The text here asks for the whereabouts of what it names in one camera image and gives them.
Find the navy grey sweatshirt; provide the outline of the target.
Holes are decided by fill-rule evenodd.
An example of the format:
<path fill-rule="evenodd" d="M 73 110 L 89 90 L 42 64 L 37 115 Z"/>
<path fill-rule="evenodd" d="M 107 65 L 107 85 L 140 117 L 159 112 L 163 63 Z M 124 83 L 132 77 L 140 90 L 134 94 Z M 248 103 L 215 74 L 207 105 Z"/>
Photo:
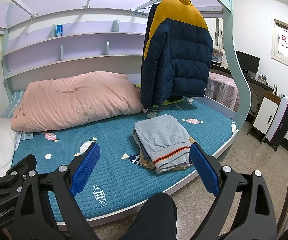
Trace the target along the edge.
<path fill-rule="evenodd" d="M 187 130 L 171 115 L 134 123 L 133 138 L 157 174 L 190 167 Z"/>

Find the pink duvet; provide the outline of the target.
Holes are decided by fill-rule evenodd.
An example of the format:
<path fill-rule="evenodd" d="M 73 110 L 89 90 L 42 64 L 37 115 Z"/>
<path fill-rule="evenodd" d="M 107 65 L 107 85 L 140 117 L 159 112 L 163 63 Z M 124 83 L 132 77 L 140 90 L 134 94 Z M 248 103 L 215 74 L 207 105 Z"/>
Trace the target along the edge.
<path fill-rule="evenodd" d="M 140 89 L 126 74 L 89 72 L 29 83 L 11 127 L 28 133 L 56 131 L 142 110 Z"/>

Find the person's black trouser leg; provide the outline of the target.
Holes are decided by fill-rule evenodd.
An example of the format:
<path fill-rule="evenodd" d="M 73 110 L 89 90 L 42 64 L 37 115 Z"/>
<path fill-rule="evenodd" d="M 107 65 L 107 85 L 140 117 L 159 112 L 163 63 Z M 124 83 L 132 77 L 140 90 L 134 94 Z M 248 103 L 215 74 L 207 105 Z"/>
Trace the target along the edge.
<path fill-rule="evenodd" d="M 156 193 L 141 207 L 120 239 L 176 239 L 177 207 L 166 193 Z"/>

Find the white cabinet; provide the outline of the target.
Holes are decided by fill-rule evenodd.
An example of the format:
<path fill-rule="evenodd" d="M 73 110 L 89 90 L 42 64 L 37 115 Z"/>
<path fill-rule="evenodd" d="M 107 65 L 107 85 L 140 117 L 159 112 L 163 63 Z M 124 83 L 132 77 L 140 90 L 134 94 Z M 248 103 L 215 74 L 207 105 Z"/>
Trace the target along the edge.
<path fill-rule="evenodd" d="M 247 134 L 252 131 L 257 131 L 266 135 L 271 127 L 280 102 L 281 99 L 278 96 L 271 92 L 264 92 L 258 114 L 256 115 L 256 118 Z"/>

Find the folded khaki trousers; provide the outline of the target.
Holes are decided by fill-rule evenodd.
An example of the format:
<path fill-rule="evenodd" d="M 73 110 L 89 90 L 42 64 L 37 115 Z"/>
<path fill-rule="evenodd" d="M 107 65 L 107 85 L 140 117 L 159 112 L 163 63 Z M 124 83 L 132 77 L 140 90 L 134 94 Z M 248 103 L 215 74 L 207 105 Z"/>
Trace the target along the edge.
<path fill-rule="evenodd" d="M 157 174 L 164 171 L 184 170 L 190 167 L 189 149 L 195 140 L 190 136 L 174 138 L 159 137 L 156 140 L 142 142 L 137 139 L 140 148 L 140 164 Z"/>

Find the dark desk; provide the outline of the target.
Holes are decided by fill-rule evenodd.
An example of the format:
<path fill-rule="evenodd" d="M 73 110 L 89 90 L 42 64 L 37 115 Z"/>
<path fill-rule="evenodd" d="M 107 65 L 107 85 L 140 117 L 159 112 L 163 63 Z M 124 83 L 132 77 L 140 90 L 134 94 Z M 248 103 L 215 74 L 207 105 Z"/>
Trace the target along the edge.
<path fill-rule="evenodd" d="M 222 67 L 222 66 L 219 66 L 219 65 L 217 65 L 217 64 L 211 64 L 211 69 L 218 70 L 220 73 L 225 73 L 225 74 L 231 75 L 231 72 L 230 72 L 229 69 L 224 68 L 224 67 Z M 272 93 L 273 90 L 274 90 L 274 88 L 271 87 L 270 85 L 266 85 L 265 83 L 260 82 L 259 80 L 251 77 L 250 75 L 247 75 L 247 74 L 246 74 L 244 77 L 245 77 L 245 79 L 246 79 L 248 82 L 254 83 L 255 85 L 263 88 L 264 90 L 267 90 L 267 91 L 269 91 L 269 92 L 271 92 L 271 93 Z"/>

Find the pink patterned cloth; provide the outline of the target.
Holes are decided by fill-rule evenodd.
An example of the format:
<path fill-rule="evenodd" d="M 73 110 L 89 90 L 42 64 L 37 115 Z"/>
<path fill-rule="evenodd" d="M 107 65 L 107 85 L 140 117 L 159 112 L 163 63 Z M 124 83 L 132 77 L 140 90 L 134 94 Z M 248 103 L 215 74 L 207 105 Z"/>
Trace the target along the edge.
<path fill-rule="evenodd" d="M 205 96 L 237 111 L 240 105 L 240 93 L 234 80 L 224 75 L 209 73 Z"/>

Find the blue box on shelf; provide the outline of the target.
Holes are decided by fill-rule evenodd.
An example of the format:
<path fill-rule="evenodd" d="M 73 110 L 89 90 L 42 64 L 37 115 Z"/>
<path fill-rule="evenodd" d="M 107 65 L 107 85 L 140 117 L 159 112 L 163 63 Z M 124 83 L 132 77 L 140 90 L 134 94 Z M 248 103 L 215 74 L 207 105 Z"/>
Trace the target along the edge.
<path fill-rule="evenodd" d="M 60 37 L 63 35 L 63 25 L 56 25 L 56 37 Z"/>

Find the black monitor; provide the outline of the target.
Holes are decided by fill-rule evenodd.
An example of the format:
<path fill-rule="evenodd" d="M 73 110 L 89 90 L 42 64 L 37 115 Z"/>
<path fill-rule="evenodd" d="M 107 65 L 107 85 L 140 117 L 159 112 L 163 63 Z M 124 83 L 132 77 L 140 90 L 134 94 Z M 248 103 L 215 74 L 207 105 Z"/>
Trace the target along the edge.
<path fill-rule="evenodd" d="M 260 63 L 260 59 L 258 57 L 238 50 L 236 51 L 236 54 L 239 61 L 239 65 L 245 74 L 258 73 Z"/>

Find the navy yellow puffer jacket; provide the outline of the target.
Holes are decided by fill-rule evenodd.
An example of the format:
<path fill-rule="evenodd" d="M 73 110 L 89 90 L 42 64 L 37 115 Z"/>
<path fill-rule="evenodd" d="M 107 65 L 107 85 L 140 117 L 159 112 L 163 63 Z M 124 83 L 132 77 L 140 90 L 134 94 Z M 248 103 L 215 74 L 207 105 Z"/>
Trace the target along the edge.
<path fill-rule="evenodd" d="M 141 104 L 202 97 L 208 83 L 213 40 L 191 0 L 163 0 L 151 6 L 141 66 Z"/>

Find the purple wall shelf unit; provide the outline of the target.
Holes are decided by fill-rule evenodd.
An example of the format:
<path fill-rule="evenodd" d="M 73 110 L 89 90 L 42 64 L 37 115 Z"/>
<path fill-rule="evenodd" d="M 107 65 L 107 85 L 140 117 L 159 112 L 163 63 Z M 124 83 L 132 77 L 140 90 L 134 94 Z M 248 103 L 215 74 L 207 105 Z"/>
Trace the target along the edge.
<path fill-rule="evenodd" d="M 0 0 L 0 109 L 32 81 L 96 70 L 138 79 L 149 10 L 162 1 Z M 223 14 L 217 0 L 191 2 L 206 18 Z"/>

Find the mint curved bed frame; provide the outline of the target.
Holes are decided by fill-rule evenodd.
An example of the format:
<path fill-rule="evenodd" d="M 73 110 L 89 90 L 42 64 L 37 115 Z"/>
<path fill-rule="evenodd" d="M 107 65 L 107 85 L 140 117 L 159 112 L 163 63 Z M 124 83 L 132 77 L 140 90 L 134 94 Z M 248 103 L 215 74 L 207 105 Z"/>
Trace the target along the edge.
<path fill-rule="evenodd" d="M 229 66 L 229 71 L 234 79 L 235 84 L 240 93 L 240 105 L 236 112 L 234 121 L 239 127 L 243 126 L 248 112 L 250 110 L 252 97 L 249 85 L 243 75 L 242 69 L 239 65 L 238 57 L 235 51 L 234 44 L 234 10 L 233 0 L 217 0 L 223 6 L 223 20 L 224 20 L 224 48 L 226 60 Z"/>

